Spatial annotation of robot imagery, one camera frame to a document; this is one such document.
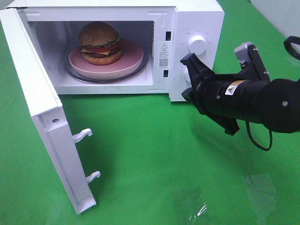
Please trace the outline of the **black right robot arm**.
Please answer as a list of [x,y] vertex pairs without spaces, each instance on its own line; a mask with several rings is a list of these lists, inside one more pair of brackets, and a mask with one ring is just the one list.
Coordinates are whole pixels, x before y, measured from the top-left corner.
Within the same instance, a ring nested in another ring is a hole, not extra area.
[[190,53],[181,59],[192,87],[182,96],[199,111],[235,134],[237,120],[263,124],[278,133],[300,130],[300,82],[270,81],[258,53],[252,53],[237,74],[215,74]]

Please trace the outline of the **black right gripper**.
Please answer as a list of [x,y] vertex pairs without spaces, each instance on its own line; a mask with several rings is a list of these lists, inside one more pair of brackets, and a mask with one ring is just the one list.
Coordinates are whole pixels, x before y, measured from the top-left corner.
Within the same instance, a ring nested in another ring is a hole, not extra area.
[[194,53],[187,54],[180,62],[187,67],[192,85],[181,93],[182,97],[194,103],[201,114],[220,125],[226,134],[234,135],[239,130],[237,120],[261,124],[257,103],[269,79],[217,75]]

